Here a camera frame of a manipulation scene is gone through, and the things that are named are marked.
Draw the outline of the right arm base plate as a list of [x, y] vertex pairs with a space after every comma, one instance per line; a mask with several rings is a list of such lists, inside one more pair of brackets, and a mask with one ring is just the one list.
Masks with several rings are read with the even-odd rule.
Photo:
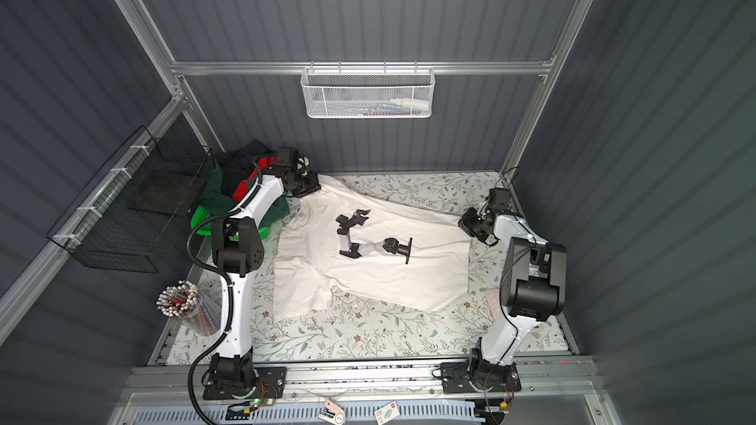
[[440, 380], [447, 395], [513, 394], [522, 391], [515, 364], [493, 366], [482, 362], [473, 372], [468, 361], [443, 362], [440, 365]]

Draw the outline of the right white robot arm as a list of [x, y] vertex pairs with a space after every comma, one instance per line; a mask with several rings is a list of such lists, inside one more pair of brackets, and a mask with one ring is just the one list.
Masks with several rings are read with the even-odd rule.
[[515, 354], [528, 334], [563, 311], [567, 249], [536, 234], [511, 207], [511, 191], [494, 187], [484, 206], [464, 212], [458, 226], [489, 247], [507, 243], [495, 310], [500, 313], [471, 352], [467, 375], [488, 391], [489, 380], [514, 371]]

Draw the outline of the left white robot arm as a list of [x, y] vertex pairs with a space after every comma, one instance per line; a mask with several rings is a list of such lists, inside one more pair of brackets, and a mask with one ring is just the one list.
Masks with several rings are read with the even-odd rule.
[[259, 223], [283, 197], [304, 197], [320, 189], [317, 173], [299, 150], [280, 147], [273, 160], [257, 165], [237, 205], [210, 221], [213, 263], [206, 269], [224, 282], [222, 333], [210, 356], [206, 387], [224, 397], [249, 397], [257, 388], [249, 313], [255, 272], [265, 259]]

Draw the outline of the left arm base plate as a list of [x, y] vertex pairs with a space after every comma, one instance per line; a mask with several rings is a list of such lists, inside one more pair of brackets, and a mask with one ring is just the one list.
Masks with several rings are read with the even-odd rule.
[[287, 368], [263, 367], [234, 369], [212, 367], [202, 378], [205, 401], [255, 401], [271, 403], [285, 391]]

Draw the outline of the white printed t shirt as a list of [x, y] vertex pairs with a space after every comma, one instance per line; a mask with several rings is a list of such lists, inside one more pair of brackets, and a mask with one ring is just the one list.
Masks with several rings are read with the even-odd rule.
[[275, 320], [327, 309], [333, 288], [426, 312], [467, 292], [471, 240], [456, 216], [368, 197], [331, 176], [320, 185], [280, 233]]

